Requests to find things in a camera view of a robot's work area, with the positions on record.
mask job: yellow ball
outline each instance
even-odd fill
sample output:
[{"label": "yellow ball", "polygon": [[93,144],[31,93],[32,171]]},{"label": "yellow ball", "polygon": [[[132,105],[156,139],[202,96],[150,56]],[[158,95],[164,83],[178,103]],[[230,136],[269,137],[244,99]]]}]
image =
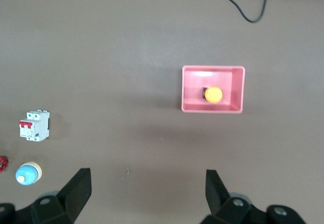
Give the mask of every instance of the yellow ball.
[{"label": "yellow ball", "polygon": [[205,90],[204,97],[208,102],[216,104],[222,100],[223,92],[219,87],[212,86]]}]

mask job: pink tray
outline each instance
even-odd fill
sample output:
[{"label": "pink tray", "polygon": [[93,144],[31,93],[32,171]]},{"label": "pink tray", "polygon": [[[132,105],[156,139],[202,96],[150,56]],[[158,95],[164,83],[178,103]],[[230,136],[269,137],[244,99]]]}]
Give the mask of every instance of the pink tray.
[{"label": "pink tray", "polygon": [[[184,112],[231,113],[243,110],[245,69],[243,66],[184,66],[182,105]],[[223,92],[217,104],[203,98],[204,87],[217,86]]]}]

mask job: circuit breaker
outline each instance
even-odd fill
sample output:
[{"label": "circuit breaker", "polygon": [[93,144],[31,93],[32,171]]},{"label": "circuit breaker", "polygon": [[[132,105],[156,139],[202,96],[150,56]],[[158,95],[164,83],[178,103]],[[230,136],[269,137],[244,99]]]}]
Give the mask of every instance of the circuit breaker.
[{"label": "circuit breaker", "polygon": [[46,110],[27,112],[27,118],[19,122],[20,136],[28,141],[40,142],[50,135],[50,113]]}]

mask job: cable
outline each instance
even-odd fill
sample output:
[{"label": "cable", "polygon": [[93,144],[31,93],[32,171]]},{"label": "cable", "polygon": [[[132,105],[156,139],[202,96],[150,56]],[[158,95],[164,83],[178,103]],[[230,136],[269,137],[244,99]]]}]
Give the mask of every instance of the cable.
[{"label": "cable", "polygon": [[266,5],[266,3],[267,3],[267,0],[264,0],[263,1],[263,6],[262,6],[262,10],[261,10],[261,14],[260,14],[260,16],[256,19],[256,20],[251,20],[251,19],[249,19],[245,14],[244,14],[244,12],[242,11],[242,9],[239,7],[239,5],[235,2],[235,1],[233,1],[233,0],[229,0],[231,3],[233,3],[236,7],[237,7],[237,9],[239,10],[239,12],[242,14],[242,16],[248,21],[248,22],[250,22],[250,23],[257,23],[257,22],[259,22],[260,20],[261,20],[261,18],[263,17],[263,14],[264,14],[264,10],[265,10],[265,5]]}]

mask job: screw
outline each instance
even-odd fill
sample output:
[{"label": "screw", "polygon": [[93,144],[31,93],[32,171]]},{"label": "screw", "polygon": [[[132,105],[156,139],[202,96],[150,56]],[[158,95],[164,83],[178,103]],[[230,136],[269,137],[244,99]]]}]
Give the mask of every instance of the screw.
[{"label": "screw", "polygon": [[234,199],[233,203],[234,203],[234,205],[239,206],[239,207],[244,206],[243,201],[241,201],[240,199]]},{"label": "screw", "polygon": [[275,207],[274,212],[277,213],[278,215],[287,215],[287,212],[285,211],[285,209],[283,209],[281,207]]}]

